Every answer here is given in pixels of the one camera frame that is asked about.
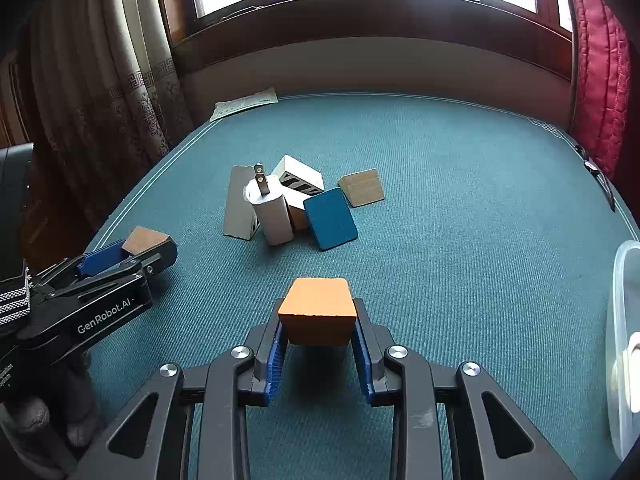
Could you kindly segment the grey gloved left hand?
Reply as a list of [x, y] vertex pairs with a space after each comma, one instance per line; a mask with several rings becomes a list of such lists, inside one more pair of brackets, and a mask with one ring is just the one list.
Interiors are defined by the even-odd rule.
[[1, 428], [24, 466], [40, 479], [66, 479], [103, 428], [82, 352], [60, 366], [38, 370], [1, 404]]

